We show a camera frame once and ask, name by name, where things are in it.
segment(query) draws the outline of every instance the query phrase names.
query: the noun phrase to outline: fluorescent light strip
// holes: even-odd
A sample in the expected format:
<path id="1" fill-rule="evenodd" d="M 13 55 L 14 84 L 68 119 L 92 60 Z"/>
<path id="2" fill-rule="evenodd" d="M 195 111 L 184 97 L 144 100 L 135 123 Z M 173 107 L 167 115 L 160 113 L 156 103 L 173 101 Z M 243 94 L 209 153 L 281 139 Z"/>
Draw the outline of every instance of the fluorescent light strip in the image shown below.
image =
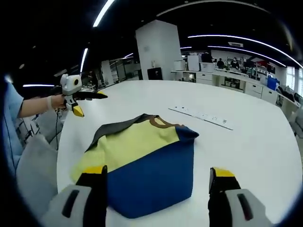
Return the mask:
<path id="1" fill-rule="evenodd" d="M 293 60 L 295 63 L 297 63 L 301 68 L 303 68 L 303 65 L 301 65 L 299 62 L 297 62 L 294 58 L 292 58 L 291 56 L 289 56 L 287 53 L 283 52 L 282 50 L 279 50 L 271 45 L 265 44 L 263 42 L 260 42 L 258 40 L 254 40 L 254 39 L 248 39 L 248 38 L 244 38 L 244 37 L 240 37 L 240 36 L 233 36 L 233 35 L 193 35 L 193 36 L 189 36 L 188 38 L 196 38 L 196 37 L 228 37 L 228 38 L 236 38 L 236 39 L 244 39 L 244 40 L 248 40 L 248 41 L 252 41 L 255 43 L 259 43 L 265 46 L 268 46 L 276 51 L 279 51 L 280 53 L 284 54 L 286 57 L 288 57 L 289 59 Z"/>
<path id="2" fill-rule="evenodd" d="M 187 4 L 183 4 L 183 5 L 180 5 L 180 6 L 176 6 L 174 8 L 171 8 L 171 9 L 168 9 L 164 12 L 161 12 L 157 15 L 157 17 L 165 14 L 165 13 L 168 13 L 168 12 L 171 12 L 173 10 L 176 10 L 176 9 L 179 9 L 179 8 L 182 8 L 182 7 L 186 7 L 186 6 L 192 6 L 192 5 L 196 5 L 196 4 L 200 4 L 200 3 L 209 3 L 209 2 L 228 2 L 228 3 L 236 3 L 236 4 L 241 4 L 241 5 L 246 5 L 246 6 L 250 6 L 250 7 L 253 7 L 253 8 L 257 8 L 257 9 L 260 9 L 264 12 L 267 12 L 267 13 L 270 13 L 269 11 L 259 7 L 259 6 L 256 6 L 256 5 L 253 5 L 253 4 L 249 4 L 249 3 L 245 3 L 245 2 L 241 2 L 241 1 L 235 1 L 235 0 L 200 0 L 200 1 L 194 1 L 194 2 L 190 2 L 190 3 L 187 3 Z"/>
<path id="3" fill-rule="evenodd" d="M 279 63 L 280 65 L 283 65 L 284 67 L 286 67 L 286 65 L 282 64 L 282 63 L 279 62 L 279 61 L 276 61 L 275 59 L 272 59 L 272 58 L 267 57 L 267 56 L 265 56 L 265 55 L 263 55 L 263 54 L 256 53 L 256 52 L 253 52 L 253 51 L 247 51 L 247 50 L 243 50 L 243 49 L 238 49 L 238 48 L 233 48 L 233 47 L 226 47 L 226 46 L 208 46 L 208 47 L 213 47 L 213 48 L 226 48 L 226 49 L 232 49 L 232 50 L 238 50 L 238 51 L 245 51 L 245 52 L 248 52 L 248 53 L 253 53 L 253 54 L 260 55 L 260 56 L 262 56 L 262 57 L 268 58 L 268 59 L 270 59 L 270 60 L 272 60 L 272 61 L 275 61 L 275 62 Z"/>
<path id="4" fill-rule="evenodd" d="M 86 57 L 86 54 L 87 54 L 87 51 L 88 51 L 88 50 L 89 50 L 88 48 L 85 48 L 85 50 L 84 50 L 84 54 L 83 54 L 83 57 L 82 57 L 82 62 L 81 62 L 81 69 L 80 69 L 80 73 L 82 73 L 83 64 L 84 64 L 85 57 Z"/>
<path id="5" fill-rule="evenodd" d="M 103 16 L 105 15 L 106 11 L 109 9 L 109 7 L 114 3 L 115 0 L 108 0 L 104 7 L 101 9 L 99 15 L 97 16 L 93 27 L 98 27 L 100 21 L 102 20 Z"/>
<path id="6" fill-rule="evenodd" d="M 134 53 L 130 53 L 129 55 L 125 56 L 124 58 L 127 58 L 129 56 L 132 56 Z"/>
<path id="7" fill-rule="evenodd" d="M 25 84 L 23 87 L 54 87 L 51 84 Z"/>

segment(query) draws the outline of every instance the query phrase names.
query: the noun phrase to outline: power strip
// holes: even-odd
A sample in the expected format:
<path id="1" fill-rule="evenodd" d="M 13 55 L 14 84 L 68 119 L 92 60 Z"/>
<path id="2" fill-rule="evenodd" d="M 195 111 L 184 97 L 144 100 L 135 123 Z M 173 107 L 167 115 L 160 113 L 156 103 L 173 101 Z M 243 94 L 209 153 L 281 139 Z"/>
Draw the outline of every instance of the power strip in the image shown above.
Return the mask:
<path id="1" fill-rule="evenodd" d="M 181 106 L 175 106 L 175 107 L 169 108 L 169 109 L 173 110 L 173 111 L 176 111 L 176 112 L 179 112 L 179 113 L 182 113 L 182 114 L 189 115 L 191 117 L 194 117 L 194 118 L 197 118 L 197 119 L 209 122 L 209 123 L 212 123 L 212 124 L 215 124 L 215 125 L 219 125 L 221 127 L 229 129 L 229 130 L 233 130 L 232 125 L 230 124 L 230 122 L 223 119 L 223 118 L 220 118 L 220 117 L 208 115 L 206 113 L 204 114 L 204 113 L 201 113 L 199 111 L 188 109 L 184 106 L 182 106 L 182 107 Z"/>

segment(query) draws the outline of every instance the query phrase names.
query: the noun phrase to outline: person's arm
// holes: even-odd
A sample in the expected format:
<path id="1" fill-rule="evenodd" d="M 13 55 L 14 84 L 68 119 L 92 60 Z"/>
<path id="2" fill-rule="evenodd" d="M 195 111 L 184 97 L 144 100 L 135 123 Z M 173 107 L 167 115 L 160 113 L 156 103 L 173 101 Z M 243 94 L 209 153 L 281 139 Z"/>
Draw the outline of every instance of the person's arm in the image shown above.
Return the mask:
<path id="1" fill-rule="evenodd" d="M 63 95 L 51 96 L 51 103 L 53 109 L 64 107 Z M 30 117 L 39 113 L 41 114 L 48 109 L 47 98 L 24 100 L 20 107 L 18 117 Z"/>

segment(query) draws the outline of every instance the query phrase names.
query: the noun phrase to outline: person's hand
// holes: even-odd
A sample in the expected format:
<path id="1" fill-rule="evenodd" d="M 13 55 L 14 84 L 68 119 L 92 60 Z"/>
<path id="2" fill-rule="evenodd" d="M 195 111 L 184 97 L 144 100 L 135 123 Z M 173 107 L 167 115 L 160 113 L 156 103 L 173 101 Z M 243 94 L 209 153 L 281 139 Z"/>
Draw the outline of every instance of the person's hand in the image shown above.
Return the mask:
<path id="1" fill-rule="evenodd" d="M 63 95 L 52 96 L 52 108 L 65 108 Z"/>

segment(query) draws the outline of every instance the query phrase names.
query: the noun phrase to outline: white table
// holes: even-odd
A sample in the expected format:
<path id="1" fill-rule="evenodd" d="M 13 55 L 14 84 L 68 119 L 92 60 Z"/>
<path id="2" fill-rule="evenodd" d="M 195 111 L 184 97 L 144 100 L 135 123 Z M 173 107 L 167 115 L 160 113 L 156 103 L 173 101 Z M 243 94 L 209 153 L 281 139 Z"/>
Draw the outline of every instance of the white table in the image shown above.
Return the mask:
<path id="1" fill-rule="evenodd" d="M 291 127 L 277 106 L 224 88 L 178 81 L 127 81 L 103 91 L 109 98 L 80 102 L 84 118 L 68 113 L 57 161 L 59 192 L 72 183 L 71 167 L 105 123 L 143 113 L 158 114 L 200 134 L 195 141 L 192 197 L 137 219 L 126 219 L 108 208 L 107 227 L 208 226 L 209 172 L 213 166 L 232 171 L 241 187 L 262 201 L 274 223 L 293 204 L 302 184 L 302 164 Z M 175 105 L 224 117 L 234 130 L 168 109 Z"/>

